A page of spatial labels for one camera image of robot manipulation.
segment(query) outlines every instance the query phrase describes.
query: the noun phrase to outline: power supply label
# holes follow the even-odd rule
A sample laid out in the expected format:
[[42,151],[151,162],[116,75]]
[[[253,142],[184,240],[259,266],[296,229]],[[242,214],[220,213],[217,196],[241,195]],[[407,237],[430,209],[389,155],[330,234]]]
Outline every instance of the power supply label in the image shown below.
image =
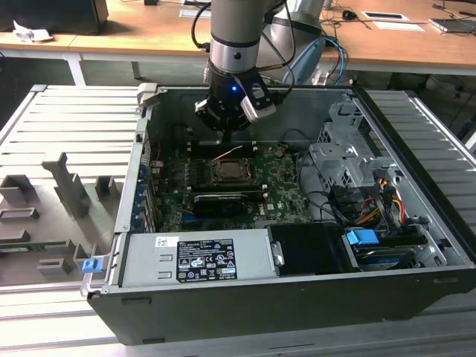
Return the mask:
[[229,279],[237,279],[237,262],[232,239],[178,242],[178,282]]

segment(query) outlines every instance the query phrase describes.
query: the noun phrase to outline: wooden desk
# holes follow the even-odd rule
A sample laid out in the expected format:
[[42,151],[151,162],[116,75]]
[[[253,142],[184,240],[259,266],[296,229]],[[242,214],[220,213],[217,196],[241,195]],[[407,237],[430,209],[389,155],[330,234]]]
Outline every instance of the wooden desk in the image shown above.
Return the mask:
[[[361,11],[401,13],[408,22],[428,22],[430,18],[449,19],[450,16],[431,7],[429,0],[340,0],[342,7],[351,7],[361,20],[368,20]],[[476,12],[476,5],[446,2],[446,7],[455,15],[460,10]],[[340,18],[342,9],[323,11],[321,18]],[[476,74],[476,37],[471,35],[441,34],[432,24],[419,25],[425,32],[403,30],[380,30],[372,22],[366,22],[368,30],[360,22],[343,22],[337,29],[341,45],[349,54],[349,69],[369,71],[400,71],[414,73]],[[323,29],[333,35],[333,29]],[[323,61],[335,55],[329,49]]]
[[[117,60],[133,63],[140,77],[138,62],[184,62],[205,64],[208,55],[195,48],[190,38],[192,19],[179,18],[176,4],[144,6],[142,0],[107,0],[109,22],[99,36],[57,35],[55,41],[41,44],[18,42],[10,33],[0,33],[0,51],[10,57],[57,58],[67,60],[76,84],[85,84],[82,60]],[[430,0],[340,0],[361,19],[362,10],[402,13],[411,22],[428,22],[431,17],[449,18],[431,7]],[[453,13],[476,12],[473,4],[447,2]],[[321,18],[341,19],[342,9],[323,11]],[[440,34],[431,24],[420,25],[425,32],[380,30],[372,22],[343,22],[337,29],[339,42],[349,54],[348,69],[395,71],[429,74],[476,75],[476,39],[470,35]],[[333,29],[324,25],[333,36]],[[197,25],[199,41],[210,38],[210,20]],[[337,51],[327,48],[320,67],[329,68],[337,60]]]
[[[109,20],[100,36],[76,36],[70,51],[169,56],[204,56],[190,37],[192,19],[179,17],[181,3],[144,6],[142,0],[108,0]],[[196,26],[199,41],[210,39],[210,20]]]

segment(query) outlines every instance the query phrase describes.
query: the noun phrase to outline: robotic arm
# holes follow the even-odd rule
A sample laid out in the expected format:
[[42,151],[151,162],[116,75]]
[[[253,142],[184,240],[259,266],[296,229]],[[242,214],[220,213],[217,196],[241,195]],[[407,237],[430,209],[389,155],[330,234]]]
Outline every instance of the robotic arm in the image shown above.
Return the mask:
[[[284,100],[283,91],[271,93],[266,87],[260,68],[256,67],[258,57],[265,62],[271,61],[266,57],[273,57],[276,62],[274,51],[293,57],[296,47],[303,49],[321,35],[318,15],[323,0],[287,2],[289,4],[286,0],[211,1],[210,88],[207,98],[196,103],[196,114],[208,127],[223,132],[222,141],[229,141],[232,132],[273,114]],[[268,41],[260,45],[262,33],[266,31],[265,15],[282,5],[286,8],[273,18],[268,28],[271,39],[268,37]]]

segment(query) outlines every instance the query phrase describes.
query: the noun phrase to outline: gray slotted plate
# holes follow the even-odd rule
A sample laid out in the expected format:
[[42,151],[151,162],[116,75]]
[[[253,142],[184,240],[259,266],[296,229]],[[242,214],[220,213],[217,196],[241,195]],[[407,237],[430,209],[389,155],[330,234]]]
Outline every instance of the gray slotted plate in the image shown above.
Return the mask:
[[[423,167],[476,231],[476,165],[464,146],[419,100],[402,91],[369,91]],[[374,133],[370,137],[387,152]]]

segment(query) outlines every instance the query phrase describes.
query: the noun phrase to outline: yellow wire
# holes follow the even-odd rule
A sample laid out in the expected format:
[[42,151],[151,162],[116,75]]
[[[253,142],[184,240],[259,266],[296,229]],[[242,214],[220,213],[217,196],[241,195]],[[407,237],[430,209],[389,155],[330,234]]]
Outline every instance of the yellow wire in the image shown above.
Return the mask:
[[396,203],[396,205],[399,207],[399,218],[400,218],[400,221],[402,221],[402,214],[403,214],[402,203],[398,199],[392,199],[392,202]]
[[361,225],[362,223],[368,222],[371,220],[373,217],[377,216],[380,213],[379,209],[376,208],[375,210],[372,211],[372,213],[369,213],[366,217],[361,219],[360,221],[357,222],[358,225]]

